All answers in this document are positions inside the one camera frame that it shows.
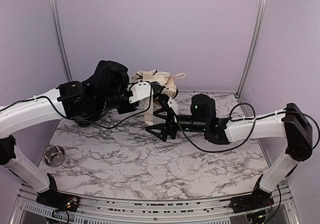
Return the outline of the beige folding umbrella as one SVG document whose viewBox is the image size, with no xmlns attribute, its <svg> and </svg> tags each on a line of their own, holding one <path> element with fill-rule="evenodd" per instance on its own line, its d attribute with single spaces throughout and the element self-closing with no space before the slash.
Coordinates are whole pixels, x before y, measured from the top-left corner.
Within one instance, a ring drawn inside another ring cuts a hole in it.
<svg viewBox="0 0 320 224">
<path fill-rule="evenodd" d="M 156 99 L 160 94 L 166 94 L 173 99 L 178 95 L 178 88 L 175 81 L 183 79 L 187 76 L 186 73 L 181 72 L 172 75 L 170 72 L 157 71 L 138 71 L 132 77 L 133 83 L 150 82 L 153 91 L 153 100 L 151 100 L 150 108 L 144 113 L 144 122 L 147 126 L 153 125 L 153 107 Z"/>
</svg>

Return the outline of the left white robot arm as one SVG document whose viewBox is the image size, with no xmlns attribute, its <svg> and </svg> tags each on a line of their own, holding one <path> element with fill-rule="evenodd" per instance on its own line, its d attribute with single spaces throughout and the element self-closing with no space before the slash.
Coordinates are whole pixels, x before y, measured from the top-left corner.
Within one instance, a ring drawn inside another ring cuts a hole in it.
<svg viewBox="0 0 320 224">
<path fill-rule="evenodd" d="M 53 188 L 48 174 L 24 157 L 13 137 L 17 132 L 43 123 L 67 119 L 80 126 L 93 125 L 109 110 L 134 111 L 128 91 L 128 68 L 115 61 L 101 60 L 85 81 L 60 84 L 43 94 L 1 108 L 0 144 L 5 152 L 2 165 L 32 186 L 37 193 Z"/>
</svg>

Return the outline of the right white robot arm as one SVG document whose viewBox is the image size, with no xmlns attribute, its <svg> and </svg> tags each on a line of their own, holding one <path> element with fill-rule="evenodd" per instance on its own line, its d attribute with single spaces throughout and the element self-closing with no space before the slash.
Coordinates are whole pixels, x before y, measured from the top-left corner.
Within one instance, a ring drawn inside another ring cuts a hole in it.
<svg viewBox="0 0 320 224">
<path fill-rule="evenodd" d="M 148 126 L 146 131 L 162 141 L 175 139 L 178 132 L 183 135 L 188 132 L 202 133 L 206 141 L 215 145 L 237 142 L 238 146 L 242 146 L 251 139 L 286 140 L 284 150 L 258 179 L 254 194 L 267 194 L 275 190 L 300 162 L 311 157 L 316 145 L 312 139 L 312 118 L 302 113 L 294 103 L 269 114 L 233 119 L 231 116 L 218 118 L 215 100 L 205 94 L 192 96 L 190 115 L 179 114 L 177 103 L 167 95 L 160 95 L 158 100 L 161 109 L 153 114 L 165 122 Z"/>
</svg>

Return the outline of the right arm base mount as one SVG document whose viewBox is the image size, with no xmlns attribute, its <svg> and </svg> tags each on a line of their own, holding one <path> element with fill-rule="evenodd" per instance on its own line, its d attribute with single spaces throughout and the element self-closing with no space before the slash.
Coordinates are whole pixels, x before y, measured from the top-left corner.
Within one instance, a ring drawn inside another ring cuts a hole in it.
<svg viewBox="0 0 320 224">
<path fill-rule="evenodd" d="M 251 194 L 232 197 L 228 205 L 234 213 L 255 210 L 274 204 L 271 192 L 266 192 L 260 188 L 260 180 L 257 180 Z"/>
</svg>

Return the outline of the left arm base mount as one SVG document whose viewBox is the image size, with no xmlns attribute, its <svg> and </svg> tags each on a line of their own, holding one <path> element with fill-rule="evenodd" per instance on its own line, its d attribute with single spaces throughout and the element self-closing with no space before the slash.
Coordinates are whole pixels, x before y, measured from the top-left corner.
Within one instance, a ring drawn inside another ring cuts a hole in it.
<svg viewBox="0 0 320 224">
<path fill-rule="evenodd" d="M 80 197 L 59 192 L 54 177 L 49 173 L 47 176 L 49 186 L 43 192 L 37 191 L 36 202 L 46 206 L 76 212 L 79 206 Z"/>
</svg>

